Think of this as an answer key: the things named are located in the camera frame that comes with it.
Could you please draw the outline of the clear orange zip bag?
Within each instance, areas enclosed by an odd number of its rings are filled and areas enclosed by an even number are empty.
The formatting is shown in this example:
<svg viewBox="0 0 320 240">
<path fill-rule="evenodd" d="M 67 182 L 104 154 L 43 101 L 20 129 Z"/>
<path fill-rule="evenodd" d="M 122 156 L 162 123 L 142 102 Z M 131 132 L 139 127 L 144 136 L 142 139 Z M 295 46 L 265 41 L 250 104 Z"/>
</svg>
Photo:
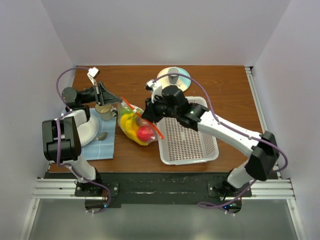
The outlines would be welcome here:
<svg viewBox="0 0 320 240">
<path fill-rule="evenodd" d="M 130 104 L 123 96 L 117 104 L 117 122 L 122 132 L 132 141 L 148 146 L 152 142 L 164 140 L 165 136 L 154 123 L 142 118 L 144 111 Z"/>
</svg>

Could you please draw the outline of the yellow fake banana bunch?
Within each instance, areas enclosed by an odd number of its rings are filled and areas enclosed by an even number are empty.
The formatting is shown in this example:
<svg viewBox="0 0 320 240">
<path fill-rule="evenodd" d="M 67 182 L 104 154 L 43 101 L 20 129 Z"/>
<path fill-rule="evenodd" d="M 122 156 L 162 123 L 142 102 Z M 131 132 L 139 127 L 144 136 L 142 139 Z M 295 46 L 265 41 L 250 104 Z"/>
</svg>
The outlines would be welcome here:
<svg viewBox="0 0 320 240">
<path fill-rule="evenodd" d="M 120 118 L 120 128 L 129 139 L 141 146 L 147 146 L 147 142 L 140 141 L 137 137 L 137 130 L 139 129 L 136 123 L 137 117 L 135 113 L 122 115 Z"/>
</svg>

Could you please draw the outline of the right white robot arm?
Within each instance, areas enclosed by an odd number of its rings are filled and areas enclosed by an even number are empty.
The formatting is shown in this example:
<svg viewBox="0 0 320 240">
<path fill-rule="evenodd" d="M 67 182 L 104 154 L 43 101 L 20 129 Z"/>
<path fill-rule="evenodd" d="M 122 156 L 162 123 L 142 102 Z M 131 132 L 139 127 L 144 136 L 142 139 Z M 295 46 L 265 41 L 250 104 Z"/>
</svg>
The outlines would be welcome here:
<svg viewBox="0 0 320 240">
<path fill-rule="evenodd" d="M 158 123 L 173 118 L 185 128 L 218 138 L 242 152 L 248 159 L 234 168 L 222 184 L 223 192 L 235 196 L 251 180 L 266 181 L 280 153 L 273 133 L 259 133 L 214 116 L 207 107 L 190 103 L 175 85 L 163 88 L 150 81 L 145 86 L 151 97 L 145 100 L 142 118 Z"/>
</svg>

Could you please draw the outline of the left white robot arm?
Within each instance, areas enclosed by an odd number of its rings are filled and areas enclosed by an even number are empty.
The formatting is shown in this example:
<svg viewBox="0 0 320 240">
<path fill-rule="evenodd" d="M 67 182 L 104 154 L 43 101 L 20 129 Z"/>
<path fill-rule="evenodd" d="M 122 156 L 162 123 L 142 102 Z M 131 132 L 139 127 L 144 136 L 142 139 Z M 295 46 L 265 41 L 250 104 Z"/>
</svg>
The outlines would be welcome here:
<svg viewBox="0 0 320 240">
<path fill-rule="evenodd" d="M 66 103 L 66 113 L 56 120 L 42 122 L 43 153 L 48 161 L 67 168 L 77 179 L 77 187 L 92 196 L 99 196 L 107 188 L 102 183 L 99 172 L 82 155 L 81 140 L 77 127 L 90 120 L 89 103 L 98 106 L 118 104 L 122 99 L 109 92 L 102 82 L 78 91 L 66 87 L 62 91 Z"/>
</svg>

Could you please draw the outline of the red fake apple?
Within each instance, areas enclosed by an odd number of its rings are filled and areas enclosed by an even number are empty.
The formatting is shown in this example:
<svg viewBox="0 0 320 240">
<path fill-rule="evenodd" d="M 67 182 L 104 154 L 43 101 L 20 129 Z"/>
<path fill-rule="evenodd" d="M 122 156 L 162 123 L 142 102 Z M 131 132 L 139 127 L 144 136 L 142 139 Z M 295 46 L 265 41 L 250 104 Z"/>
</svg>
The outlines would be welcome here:
<svg viewBox="0 0 320 240">
<path fill-rule="evenodd" d="M 137 138 L 142 142 L 150 142 L 154 138 L 154 130 L 148 125 L 138 128 L 136 132 Z"/>
</svg>

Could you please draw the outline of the green fake starfruit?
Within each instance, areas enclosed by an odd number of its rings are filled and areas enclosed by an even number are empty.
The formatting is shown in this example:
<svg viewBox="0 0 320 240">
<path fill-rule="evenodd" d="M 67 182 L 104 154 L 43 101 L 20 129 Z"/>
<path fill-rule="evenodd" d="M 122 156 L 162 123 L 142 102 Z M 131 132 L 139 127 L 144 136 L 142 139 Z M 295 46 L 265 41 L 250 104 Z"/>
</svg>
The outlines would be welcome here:
<svg viewBox="0 0 320 240">
<path fill-rule="evenodd" d="M 120 110 L 120 115 L 126 115 L 126 114 L 132 114 L 133 111 L 130 107 L 127 107 L 127 106 L 123 106 Z"/>
</svg>

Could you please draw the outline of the cream enamel mug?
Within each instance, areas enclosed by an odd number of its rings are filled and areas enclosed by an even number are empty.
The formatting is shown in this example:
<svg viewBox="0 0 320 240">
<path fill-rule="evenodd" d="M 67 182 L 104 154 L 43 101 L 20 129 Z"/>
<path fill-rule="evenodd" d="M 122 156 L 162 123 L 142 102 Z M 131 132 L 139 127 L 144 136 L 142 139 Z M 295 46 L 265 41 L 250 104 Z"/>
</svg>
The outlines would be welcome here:
<svg viewBox="0 0 320 240">
<path fill-rule="evenodd" d="M 113 119 L 118 115 L 116 108 L 112 104 L 108 104 L 108 105 L 96 104 L 94 108 L 103 121 L 110 121 L 111 119 Z"/>
</svg>

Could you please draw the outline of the metal spoon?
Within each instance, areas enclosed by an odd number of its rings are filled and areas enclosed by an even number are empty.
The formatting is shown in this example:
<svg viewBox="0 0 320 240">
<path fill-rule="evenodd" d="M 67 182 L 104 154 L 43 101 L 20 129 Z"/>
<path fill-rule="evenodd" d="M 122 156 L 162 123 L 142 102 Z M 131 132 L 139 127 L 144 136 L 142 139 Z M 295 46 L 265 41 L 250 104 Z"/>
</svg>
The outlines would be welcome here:
<svg viewBox="0 0 320 240">
<path fill-rule="evenodd" d="M 108 136 L 107 132 L 102 132 L 100 135 L 98 135 L 97 137 L 95 137 L 93 140 L 94 141 L 103 141 L 104 139 L 106 139 Z"/>
</svg>

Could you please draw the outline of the white bowl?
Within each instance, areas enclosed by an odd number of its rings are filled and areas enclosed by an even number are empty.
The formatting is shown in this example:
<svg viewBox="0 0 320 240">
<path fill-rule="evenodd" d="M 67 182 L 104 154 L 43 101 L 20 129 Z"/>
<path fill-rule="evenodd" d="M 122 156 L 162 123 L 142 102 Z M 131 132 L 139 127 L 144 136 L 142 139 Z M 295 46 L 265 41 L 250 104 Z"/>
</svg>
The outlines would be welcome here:
<svg viewBox="0 0 320 240">
<path fill-rule="evenodd" d="M 81 124 L 77 127 L 77 132 L 82 147 L 89 144 L 96 138 L 99 131 L 99 121 L 97 117 L 92 115 L 89 121 Z"/>
</svg>

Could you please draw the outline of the grey ceramic cup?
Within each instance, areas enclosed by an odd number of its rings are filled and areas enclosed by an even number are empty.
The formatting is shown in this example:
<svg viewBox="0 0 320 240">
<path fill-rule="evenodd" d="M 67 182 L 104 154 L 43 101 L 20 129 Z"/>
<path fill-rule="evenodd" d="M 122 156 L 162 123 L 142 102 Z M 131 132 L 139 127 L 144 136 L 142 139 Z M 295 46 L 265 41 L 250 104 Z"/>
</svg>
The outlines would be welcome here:
<svg viewBox="0 0 320 240">
<path fill-rule="evenodd" d="M 179 75 L 177 75 L 180 70 L 177 67 L 170 67 L 168 69 L 168 82 L 170 85 L 178 86 Z"/>
</svg>

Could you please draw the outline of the white plastic basket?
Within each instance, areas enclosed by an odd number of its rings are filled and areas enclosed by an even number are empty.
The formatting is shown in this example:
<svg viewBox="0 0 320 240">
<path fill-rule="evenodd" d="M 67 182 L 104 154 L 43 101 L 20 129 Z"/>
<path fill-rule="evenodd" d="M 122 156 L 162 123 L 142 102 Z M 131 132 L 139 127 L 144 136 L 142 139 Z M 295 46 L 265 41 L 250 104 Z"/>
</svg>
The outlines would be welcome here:
<svg viewBox="0 0 320 240">
<path fill-rule="evenodd" d="M 190 165 L 214 161 L 219 156 L 214 136 L 183 127 L 165 117 L 156 124 L 164 138 L 158 140 L 161 161 L 166 165 Z"/>
</svg>

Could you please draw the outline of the pastel ceramic plate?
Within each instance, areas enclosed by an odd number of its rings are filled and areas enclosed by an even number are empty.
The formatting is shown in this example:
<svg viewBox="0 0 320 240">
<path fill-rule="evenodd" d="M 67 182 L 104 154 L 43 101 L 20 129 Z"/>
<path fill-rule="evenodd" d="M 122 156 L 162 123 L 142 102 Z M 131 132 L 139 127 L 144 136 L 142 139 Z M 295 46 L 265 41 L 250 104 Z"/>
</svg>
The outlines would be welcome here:
<svg viewBox="0 0 320 240">
<path fill-rule="evenodd" d="M 183 75 L 185 75 L 185 76 L 190 77 L 190 74 L 189 74 L 186 70 L 184 70 L 183 68 L 180 68 L 180 67 L 177 67 L 177 66 L 172 66 L 172 67 L 178 68 L 180 74 L 183 74 Z M 161 76 L 167 74 L 169 68 L 172 68 L 172 67 L 164 68 L 163 70 L 161 70 L 161 71 L 158 73 L 157 77 L 161 77 Z M 171 85 L 169 84 L 168 76 L 162 77 L 158 82 L 161 83 L 162 88 L 171 86 Z M 190 79 L 179 75 L 178 85 L 176 85 L 179 89 L 181 89 L 181 90 L 184 92 L 184 91 L 186 91 L 186 90 L 190 87 L 190 85 L 191 85 L 191 80 L 190 80 Z"/>
</svg>

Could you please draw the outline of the blue checked cloth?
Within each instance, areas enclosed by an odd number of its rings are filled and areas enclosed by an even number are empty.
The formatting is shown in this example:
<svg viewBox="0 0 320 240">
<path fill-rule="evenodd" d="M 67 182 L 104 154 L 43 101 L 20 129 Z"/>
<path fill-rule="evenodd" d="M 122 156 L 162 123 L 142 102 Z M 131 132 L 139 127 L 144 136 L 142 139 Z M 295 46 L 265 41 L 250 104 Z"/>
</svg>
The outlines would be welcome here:
<svg viewBox="0 0 320 240">
<path fill-rule="evenodd" d="M 90 108 L 90 116 L 95 116 L 99 122 L 99 130 L 96 135 L 107 132 L 107 138 L 98 141 L 92 140 L 89 144 L 81 147 L 81 154 L 87 161 L 113 159 L 115 151 L 116 118 L 103 121 L 94 108 Z"/>
</svg>

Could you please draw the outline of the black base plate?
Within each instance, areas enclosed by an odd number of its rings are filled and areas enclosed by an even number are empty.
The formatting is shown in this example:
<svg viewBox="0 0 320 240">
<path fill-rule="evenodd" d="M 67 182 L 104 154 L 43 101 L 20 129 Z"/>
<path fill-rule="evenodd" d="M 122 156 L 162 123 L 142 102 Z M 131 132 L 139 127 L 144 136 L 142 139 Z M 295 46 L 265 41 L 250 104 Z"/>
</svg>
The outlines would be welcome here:
<svg viewBox="0 0 320 240">
<path fill-rule="evenodd" d="M 45 180 L 62 191 L 71 184 L 71 194 L 84 198 L 85 209 L 99 212 L 106 208 L 132 205 L 196 205 L 207 202 L 222 205 L 228 199 L 252 197 L 253 184 L 239 190 L 224 185 L 226 173 L 215 172 L 111 172 L 98 175 L 98 184 L 80 183 L 72 173 L 50 173 Z"/>
</svg>

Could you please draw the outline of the aluminium frame rail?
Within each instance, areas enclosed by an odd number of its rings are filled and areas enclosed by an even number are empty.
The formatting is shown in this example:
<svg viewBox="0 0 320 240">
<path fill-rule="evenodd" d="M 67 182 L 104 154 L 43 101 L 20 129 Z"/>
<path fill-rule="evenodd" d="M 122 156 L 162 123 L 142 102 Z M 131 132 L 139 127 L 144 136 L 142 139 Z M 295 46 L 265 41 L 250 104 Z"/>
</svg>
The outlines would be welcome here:
<svg viewBox="0 0 320 240">
<path fill-rule="evenodd" d="M 249 199 L 294 200 L 296 198 L 289 179 L 270 179 L 257 181 L 251 188 Z M 74 199 L 76 184 L 73 179 L 43 179 L 36 181 L 32 199 Z"/>
</svg>

